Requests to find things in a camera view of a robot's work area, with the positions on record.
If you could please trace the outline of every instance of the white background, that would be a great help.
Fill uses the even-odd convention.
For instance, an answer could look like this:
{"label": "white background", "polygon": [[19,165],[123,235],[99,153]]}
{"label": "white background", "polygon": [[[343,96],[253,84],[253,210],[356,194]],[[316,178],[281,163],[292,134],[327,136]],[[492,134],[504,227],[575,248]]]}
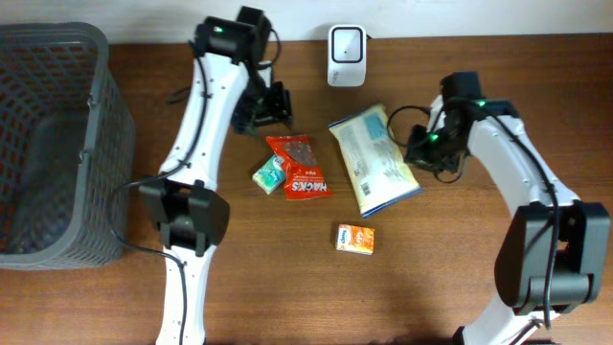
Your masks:
{"label": "white background", "polygon": [[372,37],[613,32],[613,0],[0,0],[0,23],[84,21],[111,42],[184,42],[208,15],[266,12],[282,40],[352,23]]}

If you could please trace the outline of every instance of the red snack bag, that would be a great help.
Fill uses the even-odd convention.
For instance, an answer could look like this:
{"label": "red snack bag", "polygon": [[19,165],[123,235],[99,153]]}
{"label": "red snack bag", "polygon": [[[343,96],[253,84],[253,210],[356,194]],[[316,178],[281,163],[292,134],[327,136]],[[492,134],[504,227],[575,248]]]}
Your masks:
{"label": "red snack bag", "polygon": [[332,195],[306,135],[267,137],[266,141],[283,159],[285,197],[300,200]]}

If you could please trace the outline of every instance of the wood surface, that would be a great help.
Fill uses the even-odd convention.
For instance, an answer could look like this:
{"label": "wood surface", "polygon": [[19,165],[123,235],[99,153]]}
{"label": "wood surface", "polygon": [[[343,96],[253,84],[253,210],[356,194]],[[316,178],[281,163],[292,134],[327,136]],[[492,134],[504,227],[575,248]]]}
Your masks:
{"label": "wood surface", "polygon": [[[291,91],[295,126],[308,134],[333,197],[286,201],[251,181],[270,155],[261,137],[228,135],[218,192],[232,207],[215,253],[204,312],[207,344],[426,343],[450,337],[493,295],[493,264],[510,224],[482,165],[468,162],[453,185],[414,174],[423,192],[369,219],[357,210],[327,124],[383,102],[388,112],[429,105],[439,81],[476,70],[489,97],[509,98],[534,145],[566,186],[613,210],[613,34],[442,37],[369,41],[366,83],[331,88],[327,43],[285,43],[277,79]],[[272,55],[274,47],[268,54]],[[111,46],[110,70],[137,124],[134,177],[157,172],[183,105],[165,105],[192,77],[186,45]],[[419,113],[394,125],[406,137]],[[375,229],[375,253],[337,252],[338,223]],[[132,195],[129,240],[160,247],[142,201]],[[613,339],[613,247],[602,292],[554,323],[564,344]],[[126,252],[115,264],[72,271],[0,271],[2,344],[152,344],[162,317],[161,259]]]}

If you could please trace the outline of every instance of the plastic bin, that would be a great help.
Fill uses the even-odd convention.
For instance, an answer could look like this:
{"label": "plastic bin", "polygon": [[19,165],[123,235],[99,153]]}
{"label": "plastic bin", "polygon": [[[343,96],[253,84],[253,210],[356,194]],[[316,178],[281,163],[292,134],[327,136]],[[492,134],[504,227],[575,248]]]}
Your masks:
{"label": "plastic bin", "polygon": [[[122,255],[104,218],[131,175],[134,122],[84,23],[0,27],[0,268],[95,267]],[[125,231],[127,195],[113,220]]]}

